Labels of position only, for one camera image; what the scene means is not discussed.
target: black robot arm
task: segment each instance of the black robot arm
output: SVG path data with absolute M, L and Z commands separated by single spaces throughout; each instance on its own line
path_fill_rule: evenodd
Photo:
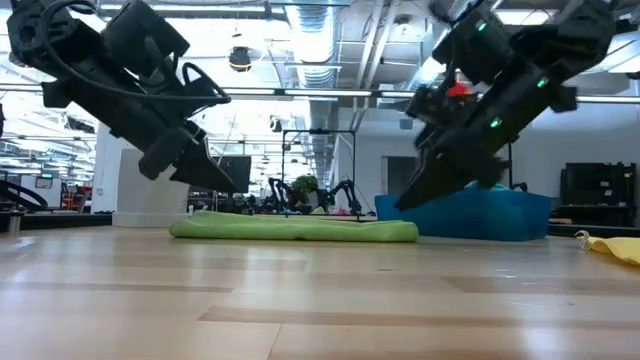
M 362 211 L 362 206 L 360 205 L 360 202 L 356 198 L 355 186 L 353 184 L 353 181 L 351 180 L 340 181 L 338 185 L 336 185 L 336 187 L 328 191 L 325 196 L 328 199 L 334 199 L 335 196 L 338 194 L 338 192 L 340 192 L 340 190 L 343 190 L 345 195 L 347 196 L 347 204 L 349 206 L 351 214 L 352 215 L 359 214 L 360 211 Z
M 95 10 L 88 0 L 12 1 L 7 27 L 13 54 L 56 78 L 42 83 L 44 105 L 80 105 L 144 153 L 139 169 L 149 179 L 173 165 L 171 180 L 235 192 L 209 156 L 206 132 L 188 120 L 231 101 L 194 64 L 185 63 L 178 79 L 189 43 L 142 0 L 125 3 L 101 33 L 71 17 L 71 6 Z
M 452 30 L 433 51 L 434 59 L 448 67 L 445 82 L 438 89 L 418 89 L 407 110 L 427 119 L 427 126 L 415 142 L 420 167 L 396 207 L 421 205 L 473 180 L 494 186 L 509 165 L 495 157 L 499 149 L 545 109 L 577 108 L 576 89 L 563 83 L 606 57 L 616 31 L 611 6 L 571 0 L 546 23 L 515 33 L 482 0 L 447 21 Z M 471 101 L 449 99 L 446 90 L 455 69 L 489 90 Z

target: green cloth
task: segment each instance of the green cloth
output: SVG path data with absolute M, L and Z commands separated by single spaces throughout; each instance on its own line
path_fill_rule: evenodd
M 357 223 L 345 220 L 282 218 L 196 211 L 169 227 L 176 238 L 415 242 L 418 228 L 402 221 Z

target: red object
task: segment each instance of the red object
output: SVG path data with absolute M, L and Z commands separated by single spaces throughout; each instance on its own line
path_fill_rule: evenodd
M 447 92 L 449 96 L 461 96 L 461 95 L 471 95 L 471 89 L 467 88 L 460 82 L 456 82 L 456 84 L 449 89 Z

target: floor plank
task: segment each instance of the floor plank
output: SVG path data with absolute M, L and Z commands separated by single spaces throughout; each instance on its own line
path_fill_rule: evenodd
M 0 237 L 2 359 L 637 359 L 640 271 L 572 239 Z

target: white wall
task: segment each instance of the white wall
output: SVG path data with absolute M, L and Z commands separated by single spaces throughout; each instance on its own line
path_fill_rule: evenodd
M 352 179 L 351 154 L 344 143 L 336 143 L 335 182 Z M 358 135 L 356 139 L 356 197 L 364 213 L 375 211 L 374 198 L 382 194 L 383 156 L 416 156 L 412 137 L 381 137 Z M 347 200 L 340 193 L 336 205 L 347 209 Z
M 638 82 L 635 83 L 618 95 L 640 94 L 636 89 Z M 544 112 L 513 145 L 514 183 L 526 182 L 531 192 L 558 197 L 560 170 L 567 162 L 640 164 L 639 110 L 637 105 L 581 104 L 570 113 Z M 350 115 L 350 109 L 341 109 L 341 119 L 350 120 Z M 382 193 L 382 157 L 416 156 L 413 139 L 419 129 L 398 130 L 401 117 L 394 111 L 369 110 L 358 132 L 356 185 L 360 191 L 356 195 L 363 211 L 374 208 L 374 197 Z M 344 161 L 348 156 L 344 145 L 336 144 L 335 156 L 335 174 L 351 174 L 350 161 Z M 506 147 L 499 156 L 506 159 Z M 505 172 L 502 183 L 506 185 L 507 181 Z M 637 193 L 640 195 L 640 183 Z M 339 204 L 346 204 L 346 199 Z
M 632 85 L 618 95 L 635 95 L 637 84 Z M 570 113 L 546 111 L 513 144 L 514 182 L 551 197 L 559 197 L 565 163 L 619 161 L 640 163 L 637 105 L 581 104 Z
M 92 213 L 116 210 L 122 149 L 133 148 L 127 141 L 114 138 L 109 131 L 109 127 L 102 123 L 98 126 L 96 166 L 91 196 Z

